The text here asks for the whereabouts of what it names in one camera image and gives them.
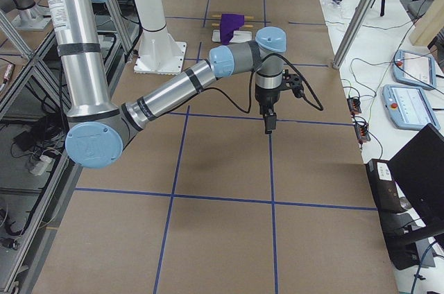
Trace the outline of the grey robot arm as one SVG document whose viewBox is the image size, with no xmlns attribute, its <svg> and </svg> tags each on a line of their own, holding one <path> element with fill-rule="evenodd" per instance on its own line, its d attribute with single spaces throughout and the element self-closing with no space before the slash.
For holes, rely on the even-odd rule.
<svg viewBox="0 0 444 294">
<path fill-rule="evenodd" d="M 135 0 L 142 34 L 134 72 L 140 77 L 159 75 L 163 81 L 149 94 L 116 105 L 105 75 L 92 0 L 47 3 L 71 100 L 65 150 L 80 166 L 104 168 L 113 164 L 150 122 L 222 78 L 252 72 L 260 96 L 278 97 L 283 81 L 280 56 L 287 49 L 286 33 L 281 28 L 261 28 L 255 39 L 215 47 L 208 58 L 184 68 L 187 45 L 169 33 L 162 0 Z"/>
</svg>

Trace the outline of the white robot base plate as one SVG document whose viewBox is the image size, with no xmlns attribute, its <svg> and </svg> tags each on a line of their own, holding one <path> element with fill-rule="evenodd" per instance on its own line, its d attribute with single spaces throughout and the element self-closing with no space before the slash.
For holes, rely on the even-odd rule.
<svg viewBox="0 0 444 294">
<path fill-rule="evenodd" d="M 134 71 L 138 74 L 177 75 L 182 71 L 186 50 L 186 42 L 172 41 L 166 47 L 158 46 L 155 40 L 141 44 Z"/>
</svg>

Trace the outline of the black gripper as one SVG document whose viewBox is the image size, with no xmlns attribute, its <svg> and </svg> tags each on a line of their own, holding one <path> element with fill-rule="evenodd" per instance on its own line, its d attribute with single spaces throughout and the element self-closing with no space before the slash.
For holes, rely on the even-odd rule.
<svg viewBox="0 0 444 294">
<path fill-rule="evenodd" d="M 258 85 L 255 86 L 255 99 L 259 104 L 259 113 L 264 116 L 265 133 L 271 134 L 277 125 L 277 114 L 274 105 L 280 99 L 280 89 L 265 89 Z"/>
</svg>

